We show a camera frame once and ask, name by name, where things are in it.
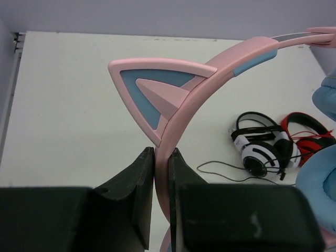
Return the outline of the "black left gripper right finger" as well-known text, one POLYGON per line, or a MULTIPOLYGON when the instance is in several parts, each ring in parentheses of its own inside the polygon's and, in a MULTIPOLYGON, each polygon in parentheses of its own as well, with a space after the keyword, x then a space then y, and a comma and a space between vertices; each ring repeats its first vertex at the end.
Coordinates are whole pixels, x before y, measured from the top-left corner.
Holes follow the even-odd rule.
POLYGON ((178 149, 168 168, 168 251, 325 250, 310 205, 295 187, 210 184, 178 149))

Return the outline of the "pink and blue cat-ear headphones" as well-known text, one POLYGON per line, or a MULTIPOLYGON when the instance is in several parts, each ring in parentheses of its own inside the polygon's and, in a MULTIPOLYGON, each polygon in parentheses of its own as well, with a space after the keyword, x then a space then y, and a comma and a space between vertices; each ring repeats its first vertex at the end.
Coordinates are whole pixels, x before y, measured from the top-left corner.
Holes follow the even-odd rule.
POLYGON ((133 119, 155 145, 155 179, 160 207, 170 219, 168 159, 192 117, 230 79, 276 57, 279 49, 335 47, 334 27, 304 33, 254 37, 224 50, 205 64, 170 58, 114 60, 108 70, 133 119))

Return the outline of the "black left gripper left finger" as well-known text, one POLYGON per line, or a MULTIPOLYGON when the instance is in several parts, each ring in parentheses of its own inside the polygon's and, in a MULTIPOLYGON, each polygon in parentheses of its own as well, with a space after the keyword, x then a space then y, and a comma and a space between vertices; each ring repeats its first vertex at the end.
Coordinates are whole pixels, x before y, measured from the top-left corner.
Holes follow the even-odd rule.
POLYGON ((153 172, 147 147, 96 188, 1 188, 1 251, 147 250, 153 172))

